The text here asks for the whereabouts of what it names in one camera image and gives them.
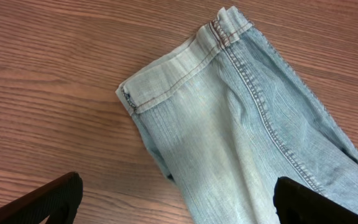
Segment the jeans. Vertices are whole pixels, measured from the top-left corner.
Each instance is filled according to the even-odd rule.
[[[287,176],[358,214],[358,151],[235,7],[117,95],[195,223],[279,223]]]

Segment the garment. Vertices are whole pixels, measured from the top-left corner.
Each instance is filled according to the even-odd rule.
[[[237,8],[116,93],[195,223],[279,223],[281,176],[358,214],[357,149]]]

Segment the denim fabric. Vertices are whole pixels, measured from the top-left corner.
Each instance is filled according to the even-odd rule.
[[[287,176],[358,214],[358,151],[235,7],[117,95],[195,223],[279,223]]]

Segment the faded denim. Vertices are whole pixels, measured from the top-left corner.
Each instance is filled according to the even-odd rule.
[[[358,151],[235,7],[117,95],[195,223],[279,223],[287,176],[358,214]]]

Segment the denim jeans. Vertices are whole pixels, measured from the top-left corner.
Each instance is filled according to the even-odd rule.
[[[235,7],[116,93],[195,223],[279,223],[281,176],[358,214],[357,149]]]

